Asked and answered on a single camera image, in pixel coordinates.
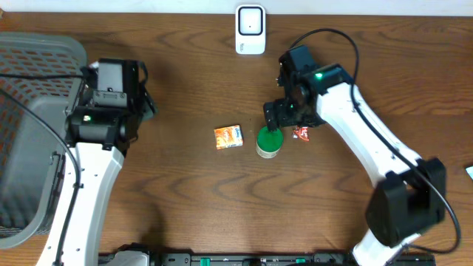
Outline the red chocolate bar wrapper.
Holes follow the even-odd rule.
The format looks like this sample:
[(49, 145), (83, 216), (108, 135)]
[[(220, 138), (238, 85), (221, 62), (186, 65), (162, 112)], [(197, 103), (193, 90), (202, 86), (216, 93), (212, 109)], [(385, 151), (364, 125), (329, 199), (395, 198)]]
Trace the red chocolate bar wrapper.
[(293, 138), (294, 139), (300, 139), (305, 142), (308, 142), (310, 140), (309, 135), (308, 135), (308, 127), (306, 126), (297, 126), (293, 130)]

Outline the green lid jar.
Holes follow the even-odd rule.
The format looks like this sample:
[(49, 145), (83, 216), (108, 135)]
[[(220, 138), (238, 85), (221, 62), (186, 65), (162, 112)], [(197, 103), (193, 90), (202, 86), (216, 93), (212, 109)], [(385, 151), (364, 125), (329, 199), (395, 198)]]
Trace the green lid jar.
[(256, 152), (265, 159), (274, 158), (284, 142), (280, 129), (270, 131), (267, 126), (260, 129), (256, 139)]

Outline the small orange snack box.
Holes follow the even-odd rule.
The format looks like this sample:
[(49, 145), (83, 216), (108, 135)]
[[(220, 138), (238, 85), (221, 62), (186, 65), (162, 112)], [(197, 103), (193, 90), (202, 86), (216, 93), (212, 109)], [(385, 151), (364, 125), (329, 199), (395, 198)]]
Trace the small orange snack box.
[(217, 150), (242, 146), (244, 143), (240, 125), (215, 129), (214, 136)]

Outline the light green tissue pack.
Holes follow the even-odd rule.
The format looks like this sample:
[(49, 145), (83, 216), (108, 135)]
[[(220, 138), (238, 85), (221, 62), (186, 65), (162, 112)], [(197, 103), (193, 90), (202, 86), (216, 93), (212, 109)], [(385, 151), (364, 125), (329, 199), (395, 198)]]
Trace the light green tissue pack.
[(466, 173), (473, 179), (473, 166), (466, 168)]

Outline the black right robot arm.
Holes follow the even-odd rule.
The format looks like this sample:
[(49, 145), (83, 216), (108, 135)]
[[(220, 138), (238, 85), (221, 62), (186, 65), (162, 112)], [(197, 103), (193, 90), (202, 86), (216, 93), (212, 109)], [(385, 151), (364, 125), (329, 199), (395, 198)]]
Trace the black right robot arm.
[(353, 248), (358, 265), (387, 265), (446, 214), (446, 169), (403, 144), (363, 99), (340, 64), (320, 66), (305, 45), (279, 57), (285, 96), (264, 104), (270, 133), (284, 127), (331, 126), (358, 158), (374, 192), (368, 231)]

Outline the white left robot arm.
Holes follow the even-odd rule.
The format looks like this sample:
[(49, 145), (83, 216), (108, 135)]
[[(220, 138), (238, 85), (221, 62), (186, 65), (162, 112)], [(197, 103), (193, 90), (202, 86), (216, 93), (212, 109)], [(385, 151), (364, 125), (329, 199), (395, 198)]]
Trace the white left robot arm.
[(113, 185), (140, 124), (157, 108), (142, 61), (102, 58), (82, 69), (64, 125), (64, 181), (38, 265), (97, 265)]

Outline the white barcode scanner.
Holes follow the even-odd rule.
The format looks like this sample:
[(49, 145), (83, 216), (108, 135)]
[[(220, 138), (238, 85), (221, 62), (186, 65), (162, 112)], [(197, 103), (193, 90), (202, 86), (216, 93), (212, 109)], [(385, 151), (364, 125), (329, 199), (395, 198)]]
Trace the white barcode scanner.
[(235, 50), (261, 55), (266, 45), (266, 10), (260, 4), (241, 4), (235, 12)]

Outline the dark grey plastic basket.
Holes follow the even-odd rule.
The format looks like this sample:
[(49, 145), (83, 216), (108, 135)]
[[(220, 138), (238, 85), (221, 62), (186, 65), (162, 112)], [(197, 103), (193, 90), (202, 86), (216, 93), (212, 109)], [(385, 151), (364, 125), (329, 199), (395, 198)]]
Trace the dark grey plastic basket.
[(60, 136), (86, 66), (83, 46), (70, 37), (1, 34), (1, 248), (47, 234), (61, 190), (64, 149), (22, 106)]

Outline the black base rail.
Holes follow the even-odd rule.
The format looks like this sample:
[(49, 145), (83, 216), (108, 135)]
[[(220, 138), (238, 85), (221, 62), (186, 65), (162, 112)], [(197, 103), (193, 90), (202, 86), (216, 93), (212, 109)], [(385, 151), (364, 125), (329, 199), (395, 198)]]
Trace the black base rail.
[(121, 251), (102, 255), (99, 265), (154, 265), (154, 266), (285, 266), (285, 265), (331, 265), (356, 266), (357, 262), (348, 253), (314, 253), (293, 255), (191, 255), (188, 253), (152, 254)]

